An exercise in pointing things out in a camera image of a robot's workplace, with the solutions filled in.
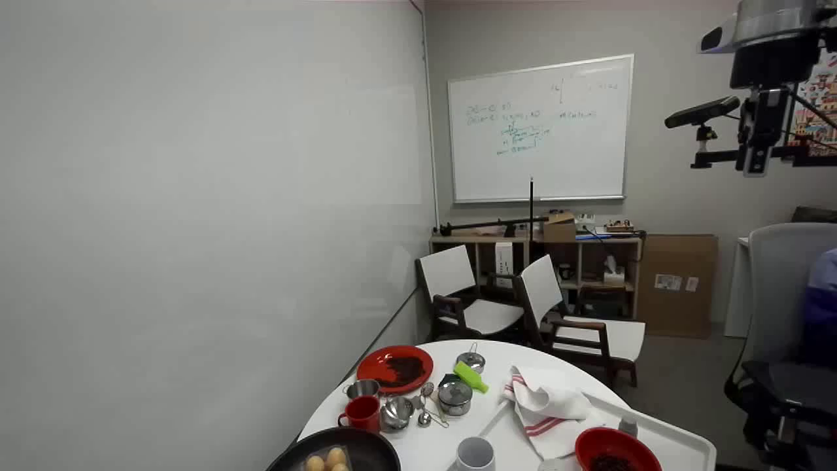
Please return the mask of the red bowl on tray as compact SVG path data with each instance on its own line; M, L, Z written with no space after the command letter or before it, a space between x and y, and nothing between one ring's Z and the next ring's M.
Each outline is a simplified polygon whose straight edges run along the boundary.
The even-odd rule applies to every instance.
M580 471L663 471L660 458L637 436L618 430L587 430L576 439Z

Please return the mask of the left white cushioned chair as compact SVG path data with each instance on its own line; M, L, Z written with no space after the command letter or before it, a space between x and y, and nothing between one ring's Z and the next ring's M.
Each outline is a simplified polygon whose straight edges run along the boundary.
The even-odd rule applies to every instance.
M473 273L465 245L418 258L432 308L432 338L511 338L524 320L515 274Z

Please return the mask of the white cushioned chair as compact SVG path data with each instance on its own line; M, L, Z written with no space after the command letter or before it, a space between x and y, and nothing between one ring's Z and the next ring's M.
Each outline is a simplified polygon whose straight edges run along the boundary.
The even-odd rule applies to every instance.
M545 352L563 355L580 367L596 367L606 381L620 375L639 381L639 359L647 343L647 325L637 320L572 317L552 263L552 256L533 258L524 273L529 310L529 343Z
M473 273L465 245L418 258L432 308L432 338L511 338L524 320L515 274Z

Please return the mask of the black tripod stand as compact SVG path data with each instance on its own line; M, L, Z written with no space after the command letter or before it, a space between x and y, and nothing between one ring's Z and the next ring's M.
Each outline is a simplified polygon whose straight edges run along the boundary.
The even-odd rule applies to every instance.
M533 242L533 225L537 222L546 222L546 218L538 218L537 214L537 180L531 177L529 180L529 212L524 218L495 218L495 220L481 220L481 222L439 222L432 227L435 235L456 235L456 232L463 232L463 231L486 231L491 227L495 232L501 232L502 237L515 237L515 227L519 225L525 225L529 227L529 242Z

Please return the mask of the red plate with food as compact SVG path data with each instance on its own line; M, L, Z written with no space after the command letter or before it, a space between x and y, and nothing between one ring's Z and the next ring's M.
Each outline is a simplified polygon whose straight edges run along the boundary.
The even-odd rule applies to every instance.
M383 396L409 396L435 372L435 359L418 345L387 345L371 351L355 368L358 380L371 380Z

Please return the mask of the steel cup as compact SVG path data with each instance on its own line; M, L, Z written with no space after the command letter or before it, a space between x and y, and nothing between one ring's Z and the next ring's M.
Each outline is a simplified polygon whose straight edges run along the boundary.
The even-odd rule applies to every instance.
M375 398L380 396L380 385L371 380L355 380L354 385L347 385L346 396L354 398Z

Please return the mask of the round steel tin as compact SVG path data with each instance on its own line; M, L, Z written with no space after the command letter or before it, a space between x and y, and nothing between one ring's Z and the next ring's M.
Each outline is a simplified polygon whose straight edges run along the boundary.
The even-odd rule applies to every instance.
M436 388L436 406L451 415L465 415L473 389L456 375L446 375Z

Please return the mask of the steel measuring spoon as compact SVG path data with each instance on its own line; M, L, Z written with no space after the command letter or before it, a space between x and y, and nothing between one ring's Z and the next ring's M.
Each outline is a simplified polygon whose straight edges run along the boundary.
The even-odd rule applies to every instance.
M418 426L429 426L432 422L435 422L432 414L429 414L429 411L422 411L417 424L418 424Z

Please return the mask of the red mug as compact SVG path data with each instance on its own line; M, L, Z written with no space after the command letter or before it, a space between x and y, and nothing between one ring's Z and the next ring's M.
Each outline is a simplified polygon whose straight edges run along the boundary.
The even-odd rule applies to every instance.
M362 430L362 432L380 432L380 398L354 398L344 414L338 415L341 426Z

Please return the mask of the white mug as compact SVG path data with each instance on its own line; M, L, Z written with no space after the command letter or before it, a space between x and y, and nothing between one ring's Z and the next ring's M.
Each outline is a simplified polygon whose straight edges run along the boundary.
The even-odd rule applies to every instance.
M456 448L451 471L495 471L495 448L485 436L465 436Z

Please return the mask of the white plastic tray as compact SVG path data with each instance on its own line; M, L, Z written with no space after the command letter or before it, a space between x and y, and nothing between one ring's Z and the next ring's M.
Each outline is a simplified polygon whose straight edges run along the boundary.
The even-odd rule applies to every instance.
M620 418L633 418L639 424L637 439L660 458L663 471L714 471L718 448L710 439L629 406L596 396L587 398L592 407L583 432L596 426L618 430ZM501 406L480 435L491 441L497 471L580 471L576 450L558 461L542 461L524 436L511 401Z

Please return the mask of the white red striped cloth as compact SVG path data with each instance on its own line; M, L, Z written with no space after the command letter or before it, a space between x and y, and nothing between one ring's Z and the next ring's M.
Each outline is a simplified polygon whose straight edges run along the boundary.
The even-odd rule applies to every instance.
M546 368L512 367L504 398L542 461L558 461L576 450L592 407L580 388L552 376Z

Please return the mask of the cardboard box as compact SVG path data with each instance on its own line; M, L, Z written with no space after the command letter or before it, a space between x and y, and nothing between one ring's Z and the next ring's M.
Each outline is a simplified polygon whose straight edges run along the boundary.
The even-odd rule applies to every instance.
M707 338L718 237L710 232L654 232L642 262L642 308L654 335Z

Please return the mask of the small salt shaker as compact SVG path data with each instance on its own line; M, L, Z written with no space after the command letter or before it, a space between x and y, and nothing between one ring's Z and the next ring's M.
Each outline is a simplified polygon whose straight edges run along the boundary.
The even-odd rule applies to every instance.
M639 436L639 424L633 418L620 418L618 430L629 436Z

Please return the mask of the grey office chair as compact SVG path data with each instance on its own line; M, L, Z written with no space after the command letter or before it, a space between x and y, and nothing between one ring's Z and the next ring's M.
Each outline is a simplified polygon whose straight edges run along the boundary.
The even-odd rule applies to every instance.
M837 375L803 355L809 273L835 245L835 222L779 222L748 237L750 327L724 396L771 471L837 471Z

